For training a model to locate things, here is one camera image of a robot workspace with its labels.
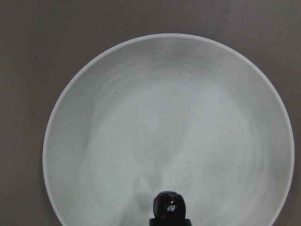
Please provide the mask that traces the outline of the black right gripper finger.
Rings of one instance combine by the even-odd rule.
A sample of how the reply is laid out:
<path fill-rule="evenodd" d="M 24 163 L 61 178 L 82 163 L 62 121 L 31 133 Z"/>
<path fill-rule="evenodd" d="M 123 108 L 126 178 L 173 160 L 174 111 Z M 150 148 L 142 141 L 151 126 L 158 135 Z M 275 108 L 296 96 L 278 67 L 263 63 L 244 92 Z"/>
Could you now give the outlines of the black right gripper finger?
<path fill-rule="evenodd" d="M 191 226 L 189 219 L 151 218 L 149 226 Z"/>

